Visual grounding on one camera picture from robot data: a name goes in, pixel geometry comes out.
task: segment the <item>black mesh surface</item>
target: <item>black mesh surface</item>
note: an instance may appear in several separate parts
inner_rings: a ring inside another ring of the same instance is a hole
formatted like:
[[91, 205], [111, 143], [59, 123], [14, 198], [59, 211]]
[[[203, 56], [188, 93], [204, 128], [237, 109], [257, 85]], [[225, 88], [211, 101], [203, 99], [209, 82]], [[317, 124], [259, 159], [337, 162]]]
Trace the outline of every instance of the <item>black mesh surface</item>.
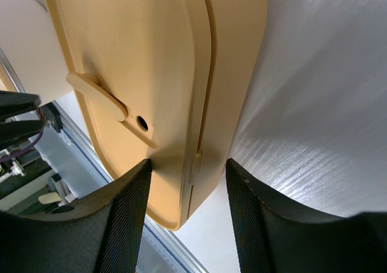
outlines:
[[274, 272], [259, 200], [234, 164], [227, 161], [226, 180], [241, 272]]
[[96, 272], [135, 272], [150, 184], [145, 171], [114, 200]]

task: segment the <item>white wall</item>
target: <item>white wall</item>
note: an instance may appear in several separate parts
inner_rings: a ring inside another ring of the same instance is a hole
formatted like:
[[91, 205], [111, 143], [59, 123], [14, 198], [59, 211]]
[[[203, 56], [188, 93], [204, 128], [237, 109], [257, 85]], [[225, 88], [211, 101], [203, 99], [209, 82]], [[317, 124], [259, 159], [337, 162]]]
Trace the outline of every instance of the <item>white wall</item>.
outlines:
[[[314, 208], [387, 211], [386, 6], [268, 0], [264, 43], [230, 155]], [[238, 272], [230, 222], [223, 179], [176, 235], [210, 272]]]

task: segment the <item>wire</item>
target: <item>wire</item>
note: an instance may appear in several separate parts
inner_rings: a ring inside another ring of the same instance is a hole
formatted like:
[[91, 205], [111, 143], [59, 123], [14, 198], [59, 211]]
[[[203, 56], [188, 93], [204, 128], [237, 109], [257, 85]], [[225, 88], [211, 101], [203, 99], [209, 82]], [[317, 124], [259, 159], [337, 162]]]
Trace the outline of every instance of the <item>wire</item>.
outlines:
[[[39, 115], [39, 120], [44, 119], [43, 115], [42, 115], [42, 112], [41, 112], [41, 109], [38, 108], [38, 109], [36, 109], [36, 111], [37, 111], [37, 113]], [[9, 160], [11, 160], [13, 158], [19, 157], [19, 156], [23, 155], [24, 153], [28, 152], [30, 149], [34, 148], [34, 146], [38, 143], [38, 141], [42, 138], [42, 136], [43, 136], [43, 131], [41, 131], [37, 135], [37, 138], [31, 144], [29, 144], [27, 147], [25, 147], [24, 149], [21, 149], [20, 151], [15, 152], [13, 154], [1, 157], [0, 158], [0, 163], [1, 162], [5, 162], [5, 161], [9, 161]]]

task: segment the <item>purple cable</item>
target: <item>purple cable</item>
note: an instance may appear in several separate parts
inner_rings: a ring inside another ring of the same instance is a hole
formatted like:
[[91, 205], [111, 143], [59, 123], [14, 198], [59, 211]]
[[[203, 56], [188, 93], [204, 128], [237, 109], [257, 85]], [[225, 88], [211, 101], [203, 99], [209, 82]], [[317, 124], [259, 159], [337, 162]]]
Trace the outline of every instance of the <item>purple cable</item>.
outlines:
[[10, 154], [10, 155], [7, 155], [7, 156], [4, 156], [4, 157], [1, 157], [0, 158], [0, 163], [1, 162], [5, 162], [5, 161], [8, 161], [8, 160], [11, 160], [12, 158], [16, 158], [16, 157], [19, 157], [21, 155], [23, 155], [24, 153], [26, 153], [29, 149], [31, 149], [32, 147], [34, 147], [36, 145], [36, 143], [38, 143], [38, 141], [42, 138], [43, 136], [43, 131], [41, 131], [39, 133], [39, 135], [37, 135], [37, 138], [34, 140], [34, 142], [32, 142], [31, 144], [29, 144], [27, 147], [25, 147], [24, 149], [21, 149], [20, 151], [18, 152], [15, 152], [13, 154]]

